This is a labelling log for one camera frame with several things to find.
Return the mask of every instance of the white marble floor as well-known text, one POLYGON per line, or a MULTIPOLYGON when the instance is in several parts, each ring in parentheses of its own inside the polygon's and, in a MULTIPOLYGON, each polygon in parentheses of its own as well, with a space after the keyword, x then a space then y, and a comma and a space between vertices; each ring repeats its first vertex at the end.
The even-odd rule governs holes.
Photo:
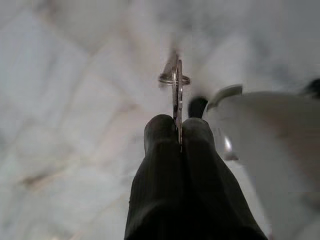
MULTIPOLYGON (((194 95, 298 92, 319 76, 315 0, 0 0, 0 238, 124 236, 143 132, 176 39, 194 95)), ((186 118, 186 107, 183 112, 186 118)), ((245 170, 228 163, 262 230, 245 170)))

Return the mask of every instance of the metal key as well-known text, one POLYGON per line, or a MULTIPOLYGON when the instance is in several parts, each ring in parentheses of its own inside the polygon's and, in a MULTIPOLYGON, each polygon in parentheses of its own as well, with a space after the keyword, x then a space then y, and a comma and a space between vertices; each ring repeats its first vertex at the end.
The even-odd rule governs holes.
POLYGON ((182 145, 182 107, 183 107, 183 86, 189 85, 191 80, 182 73, 182 61, 175 49, 170 54, 159 82, 172 86, 173 120, 178 133, 178 142, 182 145))

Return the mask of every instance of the metal ring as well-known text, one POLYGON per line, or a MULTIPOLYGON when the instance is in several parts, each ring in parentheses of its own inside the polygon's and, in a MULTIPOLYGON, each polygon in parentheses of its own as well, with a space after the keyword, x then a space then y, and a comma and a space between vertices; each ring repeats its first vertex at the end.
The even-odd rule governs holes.
MULTIPOLYGON (((165 84, 165 85, 170 85, 170 86, 173 84, 172 78, 164 76, 164 75, 161 75, 159 77, 159 82, 162 84, 165 84)), ((191 82, 191 80, 189 77, 184 76, 184 75, 182 76, 182 85, 183 86, 189 85, 190 82, 191 82)))

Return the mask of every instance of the marble tile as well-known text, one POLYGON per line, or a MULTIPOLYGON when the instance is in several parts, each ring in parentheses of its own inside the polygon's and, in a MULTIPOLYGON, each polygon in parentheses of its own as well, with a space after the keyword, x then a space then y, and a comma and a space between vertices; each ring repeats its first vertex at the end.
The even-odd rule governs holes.
POLYGON ((154 117, 152 113, 144 111, 139 106, 119 113, 109 124, 99 148, 91 157, 91 161, 95 164, 107 164, 108 166, 109 161, 123 156, 123 154, 126 153, 125 149, 130 148, 131 144, 139 142, 142 143, 142 145, 137 146, 136 150, 139 151, 140 149, 144 151, 144 129, 152 117, 154 117))
POLYGON ((87 73, 70 102, 61 131, 79 152, 89 155, 108 133, 115 114, 129 104, 112 83, 87 73))
POLYGON ((0 0, 0 29, 12 20, 28 0, 0 0))
POLYGON ((299 88, 320 76, 320 33, 316 0, 283 0, 278 3, 278 31, 288 55, 287 64, 291 78, 299 88))
POLYGON ((27 124, 2 161, 0 183, 21 183, 32 188, 63 171, 73 153, 55 129, 27 124))
MULTIPOLYGON (((30 191, 17 214, 12 213, 15 221, 6 232, 15 240, 79 239, 126 191, 117 176, 89 165, 72 167, 45 187, 30 191)), ((126 215, 125 208, 115 209, 115 220, 126 215)))
POLYGON ((127 214, 129 208, 129 192, 115 200, 89 226, 79 240, 112 239, 120 240, 125 237, 127 214))
POLYGON ((132 181, 145 157, 144 139, 139 133, 133 134, 122 152, 104 161, 95 162, 94 166, 102 171, 118 176, 121 185, 130 191, 132 181))
POLYGON ((16 222, 28 198, 28 191, 21 185, 0 185, 0 235, 3 240, 16 239, 16 222))
POLYGON ((16 138, 28 117, 9 98, 0 94, 0 152, 16 138))
POLYGON ((299 91, 297 72, 304 72, 304 66, 293 54, 292 39, 287 41, 284 37, 282 4, 283 1, 255 1, 243 22, 249 46, 243 81, 245 92, 299 91))
POLYGON ((87 55, 28 10, 0 31, 0 90, 25 113, 56 127, 87 55))
POLYGON ((250 56, 247 37, 238 33, 230 34, 194 73, 192 87, 201 89, 202 95, 211 99, 222 88, 243 84, 250 56))
POLYGON ((124 16, 127 0, 32 0, 34 11, 79 46, 95 53, 124 16))
POLYGON ((166 31, 149 24, 148 12, 135 14, 141 12, 138 7, 130 9, 123 24, 108 37, 90 70, 114 82, 144 109, 161 113, 168 101, 158 77, 169 57, 170 38, 166 31))

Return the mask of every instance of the black shoe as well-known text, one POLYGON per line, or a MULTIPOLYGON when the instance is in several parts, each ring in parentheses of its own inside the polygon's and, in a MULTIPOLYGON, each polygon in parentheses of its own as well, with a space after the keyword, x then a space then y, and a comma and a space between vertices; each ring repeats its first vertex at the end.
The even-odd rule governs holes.
POLYGON ((202 118, 205 108, 207 106, 207 99, 203 96, 197 96, 193 98, 188 105, 188 116, 189 118, 202 118))
POLYGON ((304 89, 304 95, 320 100, 320 78, 310 82, 304 89))

